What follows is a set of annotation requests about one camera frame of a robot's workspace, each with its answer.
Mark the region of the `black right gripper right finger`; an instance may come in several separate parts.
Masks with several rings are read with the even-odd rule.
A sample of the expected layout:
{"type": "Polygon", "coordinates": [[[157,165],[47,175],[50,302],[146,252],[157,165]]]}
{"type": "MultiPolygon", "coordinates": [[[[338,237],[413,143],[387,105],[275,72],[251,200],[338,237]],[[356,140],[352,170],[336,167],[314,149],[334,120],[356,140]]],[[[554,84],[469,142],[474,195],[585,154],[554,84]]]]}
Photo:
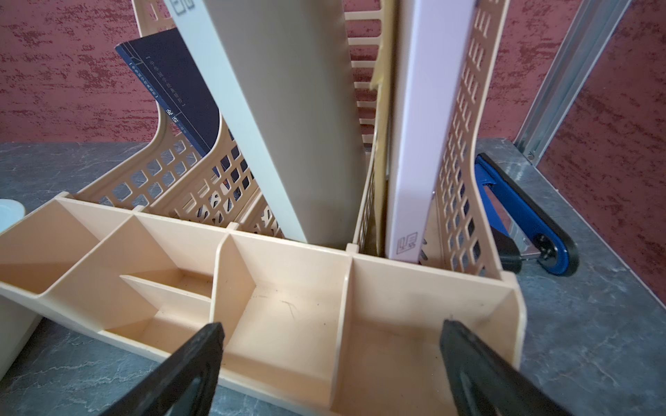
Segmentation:
{"type": "Polygon", "coordinates": [[[443,322],[440,350],[459,415],[570,414],[462,322],[443,322]]]}

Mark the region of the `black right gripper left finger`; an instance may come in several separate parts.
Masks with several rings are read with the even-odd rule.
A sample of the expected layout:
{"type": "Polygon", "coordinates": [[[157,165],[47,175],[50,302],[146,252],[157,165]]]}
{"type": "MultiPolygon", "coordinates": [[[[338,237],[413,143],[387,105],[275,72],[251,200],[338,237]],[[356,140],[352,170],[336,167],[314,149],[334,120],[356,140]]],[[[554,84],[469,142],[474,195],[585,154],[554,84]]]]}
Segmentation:
{"type": "Polygon", "coordinates": [[[223,358],[225,331],[206,324],[104,415],[208,415],[223,358]]]}

